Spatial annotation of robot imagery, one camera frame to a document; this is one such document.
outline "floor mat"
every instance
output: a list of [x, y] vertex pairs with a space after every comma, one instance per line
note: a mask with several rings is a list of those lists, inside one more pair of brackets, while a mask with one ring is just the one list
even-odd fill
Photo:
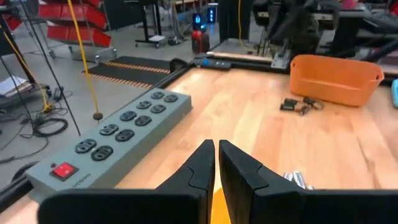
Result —
[[92, 78], [108, 82], [150, 88], [170, 73], [169, 63], [165, 60], [123, 56], [90, 68], [88, 73]]

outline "gray power strip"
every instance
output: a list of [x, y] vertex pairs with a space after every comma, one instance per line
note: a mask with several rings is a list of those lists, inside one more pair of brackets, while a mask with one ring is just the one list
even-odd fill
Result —
[[191, 97], [153, 89], [27, 170], [37, 202], [65, 189], [113, 188], [190, 112]]

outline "wooden table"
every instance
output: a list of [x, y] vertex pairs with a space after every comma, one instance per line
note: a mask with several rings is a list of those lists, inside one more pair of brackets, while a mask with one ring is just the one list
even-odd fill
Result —
[[[398, 188], [398, 110], [389, 88], [379, 87], [363, 108], [326, 103], [306, 116], [279, 111], [291, 96], [287, 75], [193, 68], [168, 89], [191, 95], [193, 110], [117, 188], [157, 187], [204, 139], [216, 147], [230, 140], [278, 174], [300, 170], [316, 189]], [[0, 223], [35, 223], [37, 208], [25, 196]]]

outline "red switch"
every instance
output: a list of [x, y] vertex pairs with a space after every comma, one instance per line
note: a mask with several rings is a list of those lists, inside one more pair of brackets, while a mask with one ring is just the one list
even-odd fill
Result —
[[77, 172], [79, 169], [70, 165], [67, 162], [64, 162], [63, 164], [57, 166], [54, 168], [53, 171], [51, 171], [50, 175], [64, 181], [68, 179], [72, 174]]

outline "orange basket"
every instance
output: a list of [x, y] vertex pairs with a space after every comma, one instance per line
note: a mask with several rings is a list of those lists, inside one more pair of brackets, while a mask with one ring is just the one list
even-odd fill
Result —
[[362, 106], [384, 79], [380, 66], [357, 60], [298, 55], [290, 63], [293, 94]]

